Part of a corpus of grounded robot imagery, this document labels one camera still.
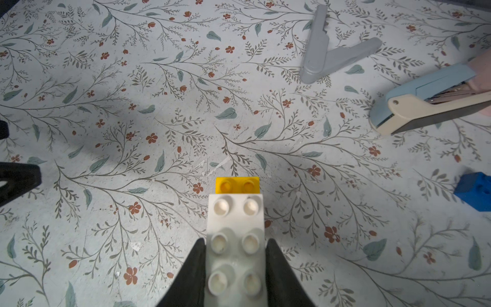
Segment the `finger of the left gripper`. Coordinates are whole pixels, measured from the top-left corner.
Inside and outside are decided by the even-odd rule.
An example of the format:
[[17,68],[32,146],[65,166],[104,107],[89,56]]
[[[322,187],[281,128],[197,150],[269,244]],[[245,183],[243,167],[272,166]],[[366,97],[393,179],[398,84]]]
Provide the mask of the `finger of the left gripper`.
[[37,188],[42,183],[41,169],[37,165],[11,162],[1,163],[1,207]]

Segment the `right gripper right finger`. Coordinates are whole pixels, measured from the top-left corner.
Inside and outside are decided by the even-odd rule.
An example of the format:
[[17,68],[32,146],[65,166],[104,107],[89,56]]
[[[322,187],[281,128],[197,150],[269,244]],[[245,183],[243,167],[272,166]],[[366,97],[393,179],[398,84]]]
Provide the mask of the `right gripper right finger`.
[[314,303],[303,289],[274,239],[267,241],[265,256],[268,306],[314,307]]

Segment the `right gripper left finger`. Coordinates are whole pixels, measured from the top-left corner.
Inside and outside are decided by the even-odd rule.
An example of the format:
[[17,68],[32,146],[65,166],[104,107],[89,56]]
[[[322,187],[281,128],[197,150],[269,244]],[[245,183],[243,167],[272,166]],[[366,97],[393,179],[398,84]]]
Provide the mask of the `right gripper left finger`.
[[190,250],[174,282],[157,307],[204,306],[206,279],[206,244],[198,239]]

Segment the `white lego brick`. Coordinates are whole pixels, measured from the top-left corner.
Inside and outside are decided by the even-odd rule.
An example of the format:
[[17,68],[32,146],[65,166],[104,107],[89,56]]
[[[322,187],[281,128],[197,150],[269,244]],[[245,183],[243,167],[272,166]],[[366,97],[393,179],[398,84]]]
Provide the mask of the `white lego brick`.
[[205,306],[267,306],[261,194],[208,198]]

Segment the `yellow long lego brick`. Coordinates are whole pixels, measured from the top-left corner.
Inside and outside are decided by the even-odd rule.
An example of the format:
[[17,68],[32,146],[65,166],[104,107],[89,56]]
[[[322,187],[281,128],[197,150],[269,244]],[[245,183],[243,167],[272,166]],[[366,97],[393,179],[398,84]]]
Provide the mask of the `yellow long lego brick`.
[[260,194],[259,177],[217,177],[216,194]]

